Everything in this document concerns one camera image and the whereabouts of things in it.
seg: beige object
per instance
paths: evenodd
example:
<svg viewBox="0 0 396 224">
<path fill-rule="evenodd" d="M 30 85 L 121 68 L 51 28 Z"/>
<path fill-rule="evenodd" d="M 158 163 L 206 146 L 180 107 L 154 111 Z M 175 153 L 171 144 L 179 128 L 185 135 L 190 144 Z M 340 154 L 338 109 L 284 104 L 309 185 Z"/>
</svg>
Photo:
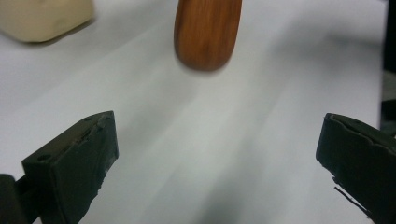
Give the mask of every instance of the beige object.
<svg viewBox="0 0 396 224">
<path fill-rule="evenodd" d="M 51 40 L 92 17 L 92 0 L 0 0 L 0 30 L 25 42 Z"/>
</svg>

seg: wooden handle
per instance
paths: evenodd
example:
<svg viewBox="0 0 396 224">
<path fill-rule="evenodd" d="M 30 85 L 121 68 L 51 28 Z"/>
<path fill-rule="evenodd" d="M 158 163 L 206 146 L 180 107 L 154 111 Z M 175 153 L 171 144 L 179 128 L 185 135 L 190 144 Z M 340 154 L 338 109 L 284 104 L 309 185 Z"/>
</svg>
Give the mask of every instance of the wooden handle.
<svg viewBox="0 0 396 224">
<path fill-rule="evenodd" d="M 242 0 L 179 0 L 175 51 L 185 65 L 213 71 L 233 54 Z"/>
</svg>

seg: white table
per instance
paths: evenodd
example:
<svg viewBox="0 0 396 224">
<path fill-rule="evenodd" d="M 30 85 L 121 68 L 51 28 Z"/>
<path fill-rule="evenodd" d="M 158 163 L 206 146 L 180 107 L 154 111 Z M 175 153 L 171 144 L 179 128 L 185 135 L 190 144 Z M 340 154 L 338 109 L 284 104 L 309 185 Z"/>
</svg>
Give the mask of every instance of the white table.
<svg viewBox="0 0 396 224">
<path fill-rule="evenodd" d="M 120 158 L 80 223 L 371 223 L 315 152 L 327 112 L 378 124 L 386 3 L 245 0 L 211 75 L 175 57 L 177 0 L 95 4 L 56 43 L 0 35 L 0 173 L 114 110 Z"/>
</svg>

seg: cream-colored block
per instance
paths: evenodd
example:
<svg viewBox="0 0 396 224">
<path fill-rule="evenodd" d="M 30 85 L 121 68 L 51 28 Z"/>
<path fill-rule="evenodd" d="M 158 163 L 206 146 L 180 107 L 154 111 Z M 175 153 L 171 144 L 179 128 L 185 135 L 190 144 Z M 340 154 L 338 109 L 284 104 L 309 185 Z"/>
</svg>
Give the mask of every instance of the cream-colored block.
<svg viewBox="0 0 396 224">
<path fill-rule="evenodd" d="M 24 42 L 43 42 L 93 17 L 92 0 L 0 0 L 0 30 Z"/>
</svg>

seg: yellow object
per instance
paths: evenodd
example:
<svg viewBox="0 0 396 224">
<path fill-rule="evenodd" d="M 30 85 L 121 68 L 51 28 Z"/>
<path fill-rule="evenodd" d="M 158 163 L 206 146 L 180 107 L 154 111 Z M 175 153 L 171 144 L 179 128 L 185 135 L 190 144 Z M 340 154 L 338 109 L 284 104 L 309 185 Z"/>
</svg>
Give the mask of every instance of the yellow object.
<svg viewBox="0 0 396 224">
<path fill-rule="evenodd" d="M 92 0 L 0 0 L 0 30 L 24 42 L 43 42 L 93 17 Z"/>
</svg>

